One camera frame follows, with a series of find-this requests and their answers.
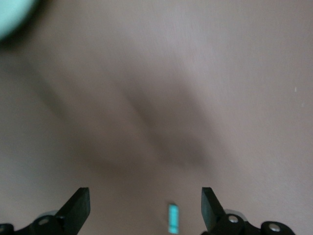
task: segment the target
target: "teal object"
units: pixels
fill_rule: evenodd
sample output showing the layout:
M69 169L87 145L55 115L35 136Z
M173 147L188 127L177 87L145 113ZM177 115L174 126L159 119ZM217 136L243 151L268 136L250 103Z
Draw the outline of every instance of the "teal object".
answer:
M171 234L179 233L179 208L175 204L168 206L168 232Z
M0 41L21 26L38 0L0 0Z

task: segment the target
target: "blurry object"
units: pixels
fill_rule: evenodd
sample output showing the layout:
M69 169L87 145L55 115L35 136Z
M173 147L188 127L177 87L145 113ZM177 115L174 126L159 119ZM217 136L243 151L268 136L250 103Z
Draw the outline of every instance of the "blurry object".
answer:
M0 41L19 30L32 16L39 0L0 1Z
M279 222L267 221L258 229L242 219L241 213L226 214L211 188L202 188L201 212L208 230L202 235L295 235Z
M0 224L0 235L76 235L89 213L89 189L79 188L55 215L41 216L18 231L12 224Z

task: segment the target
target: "teal cap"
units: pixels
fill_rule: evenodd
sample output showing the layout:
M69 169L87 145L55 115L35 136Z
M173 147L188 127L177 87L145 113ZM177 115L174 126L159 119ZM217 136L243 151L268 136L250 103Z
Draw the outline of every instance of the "teal cap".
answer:
M0 0L0 41L21 26L38 0Z

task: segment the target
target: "small teal block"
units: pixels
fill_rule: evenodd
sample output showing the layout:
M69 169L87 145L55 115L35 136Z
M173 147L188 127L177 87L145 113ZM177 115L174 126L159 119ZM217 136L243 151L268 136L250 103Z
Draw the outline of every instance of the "small teal block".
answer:
M179 233L179 208L175 204L168 206L168 232L171 234Z

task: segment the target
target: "screw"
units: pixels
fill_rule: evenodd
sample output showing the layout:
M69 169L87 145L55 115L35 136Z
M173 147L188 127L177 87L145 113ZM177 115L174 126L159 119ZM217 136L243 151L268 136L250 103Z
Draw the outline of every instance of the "screw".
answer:
M269 224L269 228L274 232L280 231L280 227L277 224Z
M236 216L234 216L234 215L230 215L230 216L228 217L228 220L229 220L230 222L232 222L232 223L238 223L238 218L237 218Z
M43 224L46 224L46 223L48 223L49 222L49 218L43 218L42 220L40 220L39 222L38 222L38 224L39 225L43 225Z

